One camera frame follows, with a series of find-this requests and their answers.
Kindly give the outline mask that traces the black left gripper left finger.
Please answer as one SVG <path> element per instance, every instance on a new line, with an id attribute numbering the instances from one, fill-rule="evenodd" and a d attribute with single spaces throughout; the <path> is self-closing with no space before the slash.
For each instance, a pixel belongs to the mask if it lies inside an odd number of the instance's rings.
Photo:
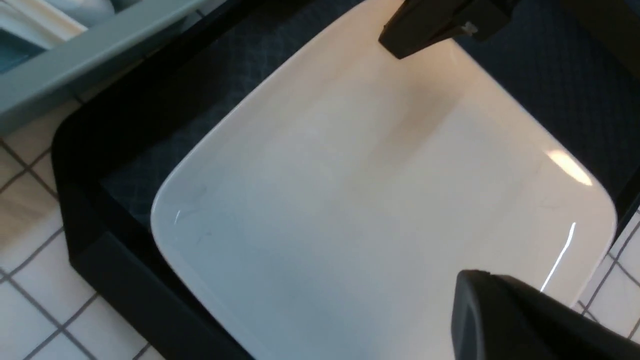
<path id="1" fill-rule="evenodd" d="M 378 41 L 396 59 L 462 35 L 482 42 L 511 21 L 514 9 L 514 0 L 405 0 Z"/>

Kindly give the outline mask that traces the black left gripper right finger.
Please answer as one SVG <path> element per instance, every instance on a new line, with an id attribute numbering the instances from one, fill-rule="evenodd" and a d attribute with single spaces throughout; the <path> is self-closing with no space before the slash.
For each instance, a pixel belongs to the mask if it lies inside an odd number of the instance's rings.
<path id="1" fill-rule="evenodd" d="M 451 316 L 457 360 L 637 360 L 637 343 L 509 275 L 457 274 Z"/>

